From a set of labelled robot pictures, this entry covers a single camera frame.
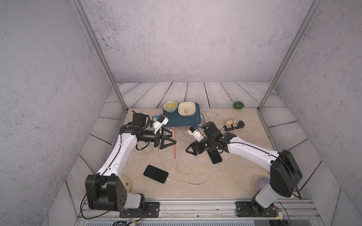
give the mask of black motor housing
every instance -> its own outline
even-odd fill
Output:
[[[283,150],[271,164],[270,186],[279,195],[290,197],[302,176],[293,155],[287,150]]]

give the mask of table surface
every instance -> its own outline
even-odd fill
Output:
[[[138,108],[130,109],[126,115],[125,123],[132,121],[132,110],[148,114],[151,117],[156,114],[161,114],[163,109],[157,108]],[[266,149],[272,149],[269,139],[264,131],[262,124],[257,116],[255,109],[245,108],[241,110],[232,108],[208,108],[207,111],[215,112],[217,114],[205,112],[201,109],[201,112],[205,117],[206,121],[213,121],[219,128],[227,120],[239,119],[244,121],[245,127],[237,129],[236,131],[230,131],[237,134],[242,139],[251,142],[255,145],[261,146]],[[261,176],[269,177],[270,174],[261,166],[241,157],[234,156],[230,161],[226,162],[232,154],[222,153],[221,157],[223,161],[219,164],[213,165],[208,154],[202,153],[197,157],[197,163],[204,169],[201,169],[196,165],[195,170],[192,174],[182,175],[178,172],[176,164],[178,161],[179,170],[184,173],[190,173],[195,166],[196,157],[188,155],[185,149],[190,145],[191,142],[195,141],[195,138],[187,134],[189,127],[179,127],[175,130],[176,141],[177,141],[177,157],[173,159],[173,148],[167,147],[162,150],[153,148],[151,154],[137,154],[135,148],[134,152],[131,153],[123,174],[130,178],[132,183],[131,192],[143,193],[148,198],[252,198],[257,192],[256,181]],[[139,148],[143,147],[144,143],[139,142]],[[145,151],[150,152],[152,149],[146,148]],[[160,169],[169,172],[169,178],[172,180],[181,180],[189,183],[199,184],[209,179],[215,170],[213,168],[219,166],[227,166],[219,168],[212,178],[203,185],[194,186],[190,184],[174,182],[167,180],[165,184],[153,181],[143,175],[147,165],[153,165]]]

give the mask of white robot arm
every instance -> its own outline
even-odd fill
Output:
[[[161,114],[155,118],[157,121],[153,122],[148,115],[133,112],[133,121],[120,128],[117,141],[104,165],[97,174],[88,175],[85,180],[90,209],[120,212],[122,209],[139,209],[140,206],[144,208],[144,196],[127,192],[121,182],[121,176],[131,151],[134,147],[138,149],[138,141],[148,142],[145,147],[152,142],[154,147],[160,149],[176,144],[171,138],[172,132],[163,127],[167,124],[168,118]],[[153,128],[146,130],[150,123]]]
[[[256,202],[262,208],[268,208],[280,197],[290,197],[302,178],[302,173],[292,154],[286,150],[281,153],[259,147],[249,143],[235,134],[221,133],[213,122],[207,122],[201,126],[205,133],[201,135],[197,127],[190,127],[188,133],[197,141],[186,149],[186,152],[198,155],[205,150],[219,149],[225,152],[240,155],[266,169],[270,173],[270,183],[260,190],[252,202]]]
[[[144,195],[127,193],[121,182],[120,178],[127,159],[134,147],[138,149],[138,141],[145,141],[148,144],[153,142],[154,147],[159,146],[160,149],[176,144],[176,141],[170,138],[172,132],[163,127],[168,122],[165,116],[160,114],[156,117],[156,122],[149,118],[146,123],[147,117],[149,118],[148,115],[134,112],[133,121],[123,125],[119,130],[117,141],[104,165],[96,175],[88,175],[85,187],[90,209],[119,212],[122,209],[141,209],[142,211],[143,208],[144,210]],[[151,122],[153,129],[146,130]],[[270,173],[270,184],[260,190],[251,201],[258,211],[262,212],[282,196],[290,197],[292,195],[302,178],[302,173],[290,152],[283,150],[280,153],[264,149],[235,134],[229,132],[222,134],[213,122],[205,123],[201,128],[206,137],[202,136],[198,129],[191,127],[192,131],[188,131],[197,138],[197,141],[190,144],[186,152],[198,155],[208,149],[219,149],[240,155]]]

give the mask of bowl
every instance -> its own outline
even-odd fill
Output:
[[[176,101],[167,101],[163,105],[163,109],[169,113],[172,113],[172,112],[176,111],[177,106],[178,106],[178,104]]]

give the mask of black phone screen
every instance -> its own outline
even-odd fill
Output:
[[[148,178],[151,178],[152,180],[155,180],[157,182],[164,184],[168,177],[168,172],[161,170],[159,168],[156,168],[154,166],[148,165],[147,168],[145,169],[143,175]]]
[[[217,164],[219,162],[222,162],[223,159],[221,158],[220,154],[218,153],[218,150],[216,148],[210,148],[207,150],[207,153],[212,161],[213,164]]]

